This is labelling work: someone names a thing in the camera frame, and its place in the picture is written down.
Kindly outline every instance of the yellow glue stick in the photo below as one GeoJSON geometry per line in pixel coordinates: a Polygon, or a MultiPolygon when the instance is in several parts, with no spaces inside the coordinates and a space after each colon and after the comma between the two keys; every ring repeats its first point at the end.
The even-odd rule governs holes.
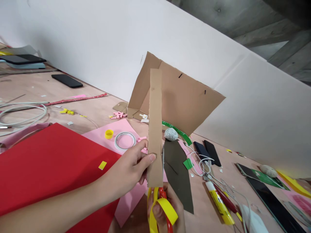
{"type": "Polygon", "coordinates": [[[216,206],[217,209],[221,215],[221,217],[223,218],[224,222],[226,225],[233,225],[234,224],[234,220],[231,217],[230,213],[227,210],[227,207],[224,205],[222,199],[220,198],[219,194],[217,193],[214,184],[211,181],[208,181],[205,183],[208,191],[210,192],[216,206]]]}

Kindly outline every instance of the white wall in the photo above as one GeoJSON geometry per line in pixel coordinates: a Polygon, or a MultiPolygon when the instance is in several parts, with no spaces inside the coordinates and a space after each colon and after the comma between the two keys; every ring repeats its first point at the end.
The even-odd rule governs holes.
{"type": "Polygon", "coordinates": [[[248,55],[215,90],[227,98],[195,133],[293,177],[310,177],[309,86],[248,55]]]}
{"type": "Polygon", "coordinates": [[[310,115],[306,110],[310,89],[169,2],[10,2],[6,7],[14,20],[1,25],[2,40],[9,45],[30,44],[53,66],[127,101],[150,51],[227,97],[196,130],[198,134],[250,158],[263,158],[260,161],[293,176],[311,175],[301,169],[306,168],[310,152],[303,140],[310,138],[305,129],[310,125],[303,117],[310,115]],[[288,160],[293,150],[279,148],[288,139],[301,145],[296,166],[288,160]],[[258,153],[263,144],[265,153],[258,153]],[[276,163],[277,158],[286,159],[276,163]]]}

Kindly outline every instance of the yellow bottle cap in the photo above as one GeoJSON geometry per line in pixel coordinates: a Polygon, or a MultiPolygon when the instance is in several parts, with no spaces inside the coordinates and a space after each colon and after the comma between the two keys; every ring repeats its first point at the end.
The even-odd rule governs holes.
{"type": "Polygon", "coordinates": [[[112,130],[106,130],[105,132],[105,138],[111,139],[113,137],[113,131],[112,130]]]}

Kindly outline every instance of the green paper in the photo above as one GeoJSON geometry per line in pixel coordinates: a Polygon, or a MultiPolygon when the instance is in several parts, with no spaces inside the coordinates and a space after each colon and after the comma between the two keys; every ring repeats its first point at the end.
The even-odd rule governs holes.
{"type": "Polygon", "coordinates": [[[252,171],[255,173],[255,175],[258,177],[258,179],[263,182],[263,183],[266,183],[266,184],[269,184],[269,185],[272,185],[274,187],[278,187],[278,188],[281,188],[283,186],[284,189],[286,190],[290,190],[282,181],[280,181],[277,177],[276,178],[271,178],[269,177],[268,175],[260,172],[260,171],[257,171],[257,170],[254,170],[252,169],[252,171]]]}
{"type": "Polygon", "coordinates": [[[187,170],[190,170],[193,167],[193,163],[191,162],[190,159],[187,159],[186,161],[183,162],[187,170]]]}
{"type": "Polygon", "coordinates": [[[190,140],[190,138],[187,136],[187,134],[185,134],[183,131],[177,129],[175,126],[171,125],[170,123],[167,123],[165,121],[162,121],[162,125],[173,128],[174,130],[176,130],[176,132],[182,136],[182,138],[186,141],[186,143],[188,144],[188,146],[190,146],[192,144],[192,141],[190,140]]]}

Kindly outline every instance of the cardboard flap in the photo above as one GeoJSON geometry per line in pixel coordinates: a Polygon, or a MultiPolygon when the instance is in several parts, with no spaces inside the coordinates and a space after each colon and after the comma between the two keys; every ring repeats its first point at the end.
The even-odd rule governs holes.
{"type": "Polygon", "coordinates": [[[150,68],[162,71],[162,120],[190,135],[225,99],[223,95],[178,69],[147,53],[129,102],[128,117],[141,120],[141,111],[149,115],[150,68]]]}
{"type": "Polygon", "coordinates": [[[147,169],[148,187],[163,187],[161,82],[161,70],[151,69],[148,153],[156,154],[156,159],[147,169]]]}
{"type": "Polygon", "coordinates": [[[142,103],[147,95],[150,88],[150,69],[158,69],[161,60],[155,55],[147,52],[145,62],[143,67],[136,79],[133,93],[129,102],[128,108],[128,118],[133,118],[133,115],[140,109],[142,103]]]}

